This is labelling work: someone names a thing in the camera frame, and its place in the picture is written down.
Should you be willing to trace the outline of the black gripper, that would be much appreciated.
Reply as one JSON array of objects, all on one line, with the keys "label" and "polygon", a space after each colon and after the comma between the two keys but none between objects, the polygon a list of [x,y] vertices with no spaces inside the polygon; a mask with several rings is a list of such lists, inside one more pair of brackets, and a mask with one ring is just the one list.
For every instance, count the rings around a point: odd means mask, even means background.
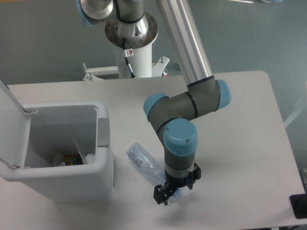
[{"label": "black gripper", "polygon": [[190,190],[197,180],[201,178],[201,168],[194,163],[193,167],[184,170],[175,170],[173,168],[165,168],[165,185],[156,185],[154,188],[153,198],[157,204],[167,206],[168,199],[174,192],[183,187]]}]

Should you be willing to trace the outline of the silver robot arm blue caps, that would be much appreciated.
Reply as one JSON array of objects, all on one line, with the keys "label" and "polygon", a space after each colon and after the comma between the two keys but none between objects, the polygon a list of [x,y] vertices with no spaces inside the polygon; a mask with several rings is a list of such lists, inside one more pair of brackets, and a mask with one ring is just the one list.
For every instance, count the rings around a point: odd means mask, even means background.
[{"label": "silver robot arm blue caps", "polygon": [[[78,0],[75,4],[84,25],[105,23],[121,79],[153,76],[152,44],[158,25],[144,10],[144,1]],[[184,93],[173,97],[155,93],[143,104],[165,151],[165,183],[157,185],[153,195],[158,204],[166,204],[177,189],[192,189],[201,178],[195,162],[198,137],[192,120],[228,106],[231,93],[226,82],[213,75],[189,3],[159,0],[157,5],[187,85]]]}]

